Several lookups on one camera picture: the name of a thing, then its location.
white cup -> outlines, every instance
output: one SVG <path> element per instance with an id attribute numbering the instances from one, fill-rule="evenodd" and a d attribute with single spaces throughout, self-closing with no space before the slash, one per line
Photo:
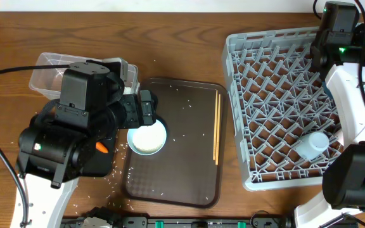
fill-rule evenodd
<path id="1" fill-rule="evenodd" d="M 312 160 L 328 149 L 329 139 L 322 132 L 313 132 L 298 139 L 301 143 L 295 151 L 306 160 Z"/>

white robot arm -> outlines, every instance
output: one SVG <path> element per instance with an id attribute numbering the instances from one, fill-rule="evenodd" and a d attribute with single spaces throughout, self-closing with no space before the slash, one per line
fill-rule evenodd
<path id="1" fill-rule="evenodd" d="M 59 189 L 52 188 L 50 180 L 32 174 L 27 174 L 20 181 L 29 202 L 29 221 L 31 222 L 26 227 L 60 227 L 67 203 L 77 187 L 79 178 L 62 183 Z M 22 199 L 16 190 L 11 228 L 19 228 L 23 216 L 22 207 Z"/>
<path id="2" fill-rule="evenodd" d="M 356 1 L 362 12 L 363 8 Z M 312 44 L 313 64 L 333 95 L 342 126 L 343 153 L 325 171 L 323 191 L 294 211 L 298 228 L 327 227 L 344 213 L 365 211 L 365 24 L 356 27 L 354 4 L 327 2 Z"/>
<path id="3" fill-rule="evenodd" d="M 344 148 L 365 141 L 365 107 L 357 86 L 358 67 L 357 63 L 333 65 L 326 77 L 326 85 L 333 95 L 342 125 Z M 365 67 L 362 72 L 365 82 Z M 313 228 L 343 213 L 355 215 L 361 213 L 361 210 L 358 208 L 334 210 L 321 191 L 306 204 L 298 206 L 294 211 L 294 217 L 298 228 Z"/>

orange tag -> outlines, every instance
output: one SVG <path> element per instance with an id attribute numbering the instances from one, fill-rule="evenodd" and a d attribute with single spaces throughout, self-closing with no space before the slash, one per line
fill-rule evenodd
<path id="1" fill-rule="evenodd" d="M 95 145 L 96 149 L 102 153 L 108 153 L 108 149 L 104 146 L 104 144 L 97 142 Z"/>

brown tray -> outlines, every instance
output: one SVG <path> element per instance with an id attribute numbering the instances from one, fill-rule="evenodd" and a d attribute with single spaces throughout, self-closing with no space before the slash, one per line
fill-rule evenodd
<path id="1" fill-rule="evenodd" d="M 166 126 L 167 141 L 154 155 L 138 155 L 128 149 L 122 192 L 135 200 L 197 208 L 214 206 L 219 200 L 226 133 L 225 88 L 152 78 L 145 80 L 141 89 L 157 95 L 157 115 Z M 212 159 L 215 91 L 221 95 L 218 166 Z"/>

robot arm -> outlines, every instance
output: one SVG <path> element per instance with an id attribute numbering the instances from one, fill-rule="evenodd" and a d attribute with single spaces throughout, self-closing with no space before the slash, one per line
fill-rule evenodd
<path id="1" fill-rule="evenodd" d="M 294 211 L 296 227 L 327 227 L 342 214 L 365 212 L 365 105 L 359 88 L 361 26 L 353 4 L 327 2 L 312 44 L 313 64 L 333 95 L 345 148 L 323 175 L 323 190 Z M 365 92 L 365 67 L 362 69 Z"/>
<path id="2" fill-rule="evenodd" d="M 123 95 L 125 72 L 120 58 L 72 63 L 64 72 L 60 100 L 50 101 L 20 135 L 16 165 L 29 205 L 17 192 L 11 228 L 20 226 L 23 206 L 29 207 L 27 227 L 58 228 L 79 177 L 111 172 L 117 130 L 156 122 L 154 94 Z M 96 149 L 98 142 L 106 153 Z"/>

